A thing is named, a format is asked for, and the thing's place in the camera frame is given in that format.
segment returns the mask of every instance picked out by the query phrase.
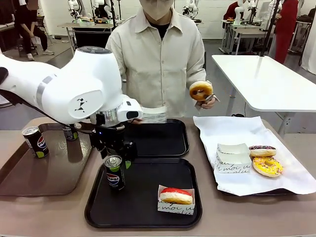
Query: face mask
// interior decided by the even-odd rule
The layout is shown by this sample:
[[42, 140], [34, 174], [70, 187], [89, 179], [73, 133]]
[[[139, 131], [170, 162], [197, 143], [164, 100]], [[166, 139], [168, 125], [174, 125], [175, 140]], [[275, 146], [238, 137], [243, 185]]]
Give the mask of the face mask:
[[170, 10], [174, 0], [139, 0], [144, 11], [154, 20], [164, 17]]

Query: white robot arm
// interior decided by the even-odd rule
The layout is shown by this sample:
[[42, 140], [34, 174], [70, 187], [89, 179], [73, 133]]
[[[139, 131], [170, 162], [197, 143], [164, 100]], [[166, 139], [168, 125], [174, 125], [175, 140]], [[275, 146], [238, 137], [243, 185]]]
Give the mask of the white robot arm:
[[[248, 10], [256, 9], [255, 0], [248, 0]], [[243, 0], [238, 0], [238, 7], [235, 8], [236, 19], [234, 25], [240, 25], [241, 13], [245, 11], [245, 7], [243, 6]]]
[[238, 7], [235, 8], [236, 19], [234, 21], [234, 25], [240, 25], [241, 13], [244, 11], [245, 11], [245, 8], [243, 7], [243, 1], [238, 0]]
[[86, 15], [82, 0], [68, 0], [68, 6], [68, 11], [71, 12], [71, 16], [75, 19], [78, 19], [80, 15]]
[[187, 1], [187, 5], [183, 7], [183, 15], [194, 19], [198, 14], [198, 2], [199, 0]]
[[108, 18], [110, 20], [113, 19], [113, 14], [112, 14], [112, 4], [110, 0], [95, 0], [94, 1], [94, 9], [97, 10], [98, 8], [100, 8], [100, 6], [102, 6], [105, 10], [105, 12], [108, 15]]
[[0, 54], [0, 69], [1, 94], [13, 93], [60, 123], [91, 117], [98, 126], [112, 127], [142, 117], [138, 102], [122, 94], [118, 64], [104, 48], [79, 48], [62, 69]]

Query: beige shirt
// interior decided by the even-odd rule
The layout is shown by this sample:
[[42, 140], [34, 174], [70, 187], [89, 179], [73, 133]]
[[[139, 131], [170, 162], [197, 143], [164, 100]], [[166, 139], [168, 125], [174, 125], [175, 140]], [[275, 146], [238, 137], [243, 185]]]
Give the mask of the beige shirt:
[[141, 8], [112, 32], [106, 48], [118, 61], [129, 97], [147, 108], [166, 106], [169, 117], [183, 117], [186, 88], [206, 77], [204, 45], [194, 21], [172, 11], [163, 40]]

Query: soda can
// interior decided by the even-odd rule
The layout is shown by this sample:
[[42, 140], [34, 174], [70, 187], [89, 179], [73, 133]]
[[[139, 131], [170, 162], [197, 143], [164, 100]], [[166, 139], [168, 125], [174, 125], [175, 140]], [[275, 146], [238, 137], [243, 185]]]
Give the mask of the soda can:
[[121, 163], [122, 158], [120, 156], [109, 156], [104, 161], [108, 183], [111, 188], [116, 190], [121, 190], [125, 187], [124, 171]]
[[36, 158], [43, 158], [48, 155], [48, 147], [38, 127], [25, 128], [22, 135]]
[[78, 131], [74, 128], [74, 124], [70, 124], [71, 127], [64, 127], [64, 135], [67, 141], [74, 141], [78, 138]]

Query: white wall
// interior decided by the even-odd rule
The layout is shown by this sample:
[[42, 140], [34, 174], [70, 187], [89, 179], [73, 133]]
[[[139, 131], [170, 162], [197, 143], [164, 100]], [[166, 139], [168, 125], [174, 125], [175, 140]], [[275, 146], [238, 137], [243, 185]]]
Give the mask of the white wall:
[[[82, 0], [87, 12], [92, 13], [90, 0]], [[119, 13], [118, 1], [113, 0], [115, 3], [116, 14]], [[236, 0], [200, 0], [198, 4], [199, 12], [197, 19], [201, 19], [202, 23], [198, 28], [204, 39], [220, 39], [222, 37], [222, 24], [221, 20], [225, 14], [228, 6]], [[258, 12], [261, 5], [265, 1], [259, 0]], [[176, 11], [182, 13], [182, 8], [186, 5], [186, 0], [175, 0]], [[66, 30], [58, 28], [57, 26], [66, 22], [71, 22], [73, 19], [68, 11], [67, 0], [40, 0], [43, 13], [45, 15], [48, 31], [54, 35], [66, 35]], [[310, 9], [314, 8], [316, 0], [305, 0], [302, 8], [302, 14], [308, 14]], [[121, 14], [123, 19], [136, 14], [140, 7], [139, 0], [122, 0]], [[249, 12], [246, 11], [244, 18], [248, 16]]]
[[301, 9], [301, 15], [308, 15], [308, 13], [310, 12], [310, 10], [312, 8], [315, 8], [316, 6], [316, 0], [305, 0], [304, 1], [304, 5], [302, 6]]

